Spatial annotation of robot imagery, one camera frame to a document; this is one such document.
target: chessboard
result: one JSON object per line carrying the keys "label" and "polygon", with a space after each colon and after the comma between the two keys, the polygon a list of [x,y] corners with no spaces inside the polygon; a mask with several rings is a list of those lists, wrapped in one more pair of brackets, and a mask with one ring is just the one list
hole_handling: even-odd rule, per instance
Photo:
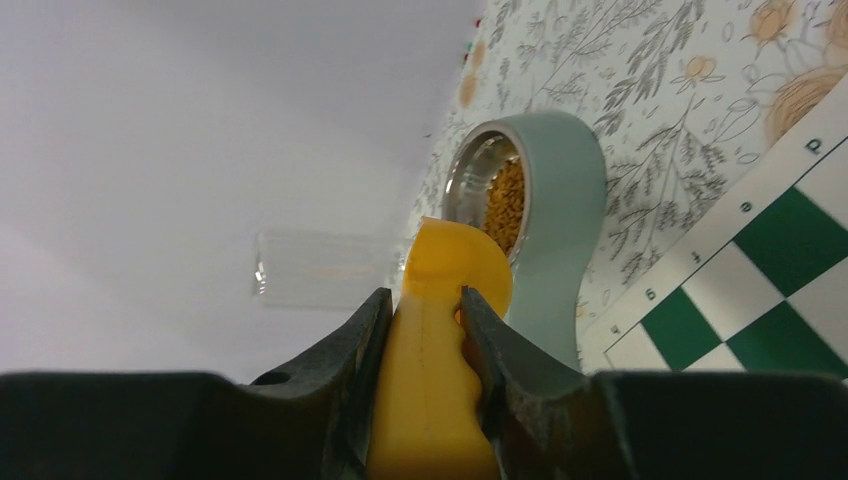
{"label": "chessboard", "polygon": [[848,378],[843,80],[580,339],[605,369]]}

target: white surface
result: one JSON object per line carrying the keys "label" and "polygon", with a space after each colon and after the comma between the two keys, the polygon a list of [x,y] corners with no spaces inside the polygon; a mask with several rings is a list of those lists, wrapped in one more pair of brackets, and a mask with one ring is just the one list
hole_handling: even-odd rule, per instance
{"label": "white surface", "polygon": [[824,161],[798,182],[798,189],[844,228],[848,228],[846,178],[848,162]]}
{"label": "white surface", "polygon": [[347,317],[258,308],[254,235],[400,230],[480,10],[11,3],[0,370],[203,368],[241,381]]}
{"label": "white surface", "polygon": [[615,368],[626,365],[628,370],[668,370],[668,364],[642,325],[633,327],[607,354]]}
{"label": "white surface", "polygon": [[848,362],[846,279],[848,260],[843,260],[792,294],[789,304],[843,361]]}
{"label": "white surface", "polygon": [[718,371],[734,370],[743,371],[745,367],[739,363],[736,355],[727,348],[724,343],[712,349],[710,353],[699,358],[698,361],[689,365],[686,370]]}
{"label": "white surface", "polygon": [[692,275],[683,290],[722,342],[783,301],[733,242]]}

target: lentils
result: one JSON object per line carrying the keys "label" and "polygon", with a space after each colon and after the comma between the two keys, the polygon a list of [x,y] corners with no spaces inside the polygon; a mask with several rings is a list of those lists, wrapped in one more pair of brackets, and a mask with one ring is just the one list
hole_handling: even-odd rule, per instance
{"label": "lentils", "polygon": [[483,231],[497,242],[506,255],[518,240],[524,216],[524,172],[517,154],[508,157],[486,192]]}

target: yellow plastic handle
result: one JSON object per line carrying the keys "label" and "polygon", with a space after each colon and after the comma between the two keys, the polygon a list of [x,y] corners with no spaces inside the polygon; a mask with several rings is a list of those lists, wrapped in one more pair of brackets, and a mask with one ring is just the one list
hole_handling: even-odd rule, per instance
{"label": "yellow plastic handle", "polygon": [[463,285],[506,313],[512,275],[497,244],[473,227],[425,219],[383,353],[369,479],[500,478],[477,422],[480,380],[462,356],[465,334],[454,319]]}

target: patterned tablecloth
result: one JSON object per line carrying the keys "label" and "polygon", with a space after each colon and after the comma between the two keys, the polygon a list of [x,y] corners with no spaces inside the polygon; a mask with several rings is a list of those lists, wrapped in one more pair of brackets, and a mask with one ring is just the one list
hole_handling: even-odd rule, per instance
{"label": "patterned tablecloth", "polygon": [[846,71],[848,0],[490,0],[405,233],[474,126],[576,115],[608,191],[579,339]]}

